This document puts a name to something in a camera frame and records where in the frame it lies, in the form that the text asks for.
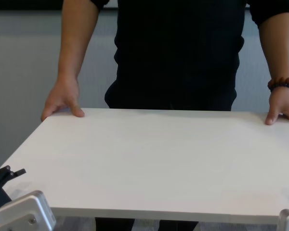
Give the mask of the person's left hand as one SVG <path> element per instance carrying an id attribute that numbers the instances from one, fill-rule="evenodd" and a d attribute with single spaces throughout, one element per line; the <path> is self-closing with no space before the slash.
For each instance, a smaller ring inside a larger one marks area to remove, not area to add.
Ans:
<path id="1" fill-rule="evenodd" d="M 289 88 L 286 87 L 278 87 L 271 92 L 265 124 L 273 125 L 280 114 L 289 120 Z"/>

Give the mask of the person's right hand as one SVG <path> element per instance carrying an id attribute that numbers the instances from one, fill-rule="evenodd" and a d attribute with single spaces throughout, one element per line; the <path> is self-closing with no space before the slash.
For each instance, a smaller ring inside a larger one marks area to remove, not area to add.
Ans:
<path id="1" fill-rule="evenodd" d="M 67 108 L 76 117 L 85 116 L 79 105 L 79 84 L 77 79 L 73 76 L 59 76 L 46 99 L 41 121 L 44 121 L 53 113 Z"/>

